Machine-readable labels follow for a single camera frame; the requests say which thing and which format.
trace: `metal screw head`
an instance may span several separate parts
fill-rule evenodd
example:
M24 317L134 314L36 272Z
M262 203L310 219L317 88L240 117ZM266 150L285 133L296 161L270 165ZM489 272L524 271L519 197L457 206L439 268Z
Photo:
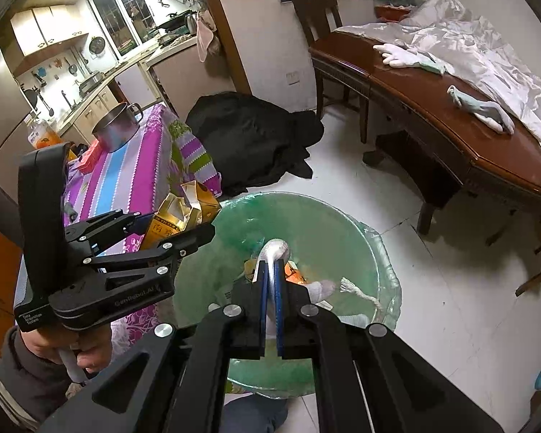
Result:
M308 318L312 318L313 316L316 316L318 314L318 308L314 304L305 304L300 309L300 313L303 316L307 316Z
M229 318L234 318L242 312L242 308L238 304L229 304L224 307L223 312Z
M159 324L154 328L156 337L168 337L172 334L172 326L170 324Z
M369 334L373 337L385 337L387 335L387 328L382 324L371 324L369 326Z

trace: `person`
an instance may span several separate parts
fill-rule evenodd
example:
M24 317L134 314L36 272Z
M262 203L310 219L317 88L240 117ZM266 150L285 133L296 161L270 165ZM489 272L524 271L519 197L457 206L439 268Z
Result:
M66 402L70 378L58 348L80 350L78 366L90 373L108 366L112 356L109 325L72 332L61 325L32 332L7 331L0 357L0 433L36 430ZM219 432L272 433L287 418L286 399L240 397L223 408Z

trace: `pot handle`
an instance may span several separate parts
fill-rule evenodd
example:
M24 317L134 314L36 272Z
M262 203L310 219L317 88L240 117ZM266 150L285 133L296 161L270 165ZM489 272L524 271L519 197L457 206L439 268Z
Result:
M140 104L137 104L136 102L133 102L132 104L129 104L127 107L130 109L134 114L134 119L136 119L137 114L134 112L134 107L138 109L138 113L140 114L140 119L136 121L136 123L140 123L140 121L144 118L144 114L142 113L142 109L140 108Z

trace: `blue jeans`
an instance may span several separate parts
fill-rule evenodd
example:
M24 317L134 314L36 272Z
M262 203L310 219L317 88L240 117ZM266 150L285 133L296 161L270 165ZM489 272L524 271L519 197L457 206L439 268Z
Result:
M223 407L219 433L273 433L287 419L286 399L249 395Z

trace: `green plastic bag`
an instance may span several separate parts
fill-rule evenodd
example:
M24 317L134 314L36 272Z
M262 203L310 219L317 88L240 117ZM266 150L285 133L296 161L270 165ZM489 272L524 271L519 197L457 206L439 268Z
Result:
M257 257L273 238L286 241L293 260L309 282L342 277L375 296L384 312L354 294L335 291L327 301L338 316L365 314L394 329L401 287L381 235L327 203L286 192L248 195L222 203L214 221L216 235L197 253L183 259L176 275L173 306L179 327L197 324L211 303L230 302L230 289L243 278L244 262ZM310 360L282 360L276 343L267 341L260 361L231 360L228 379L246 390L273 398L315 391Z

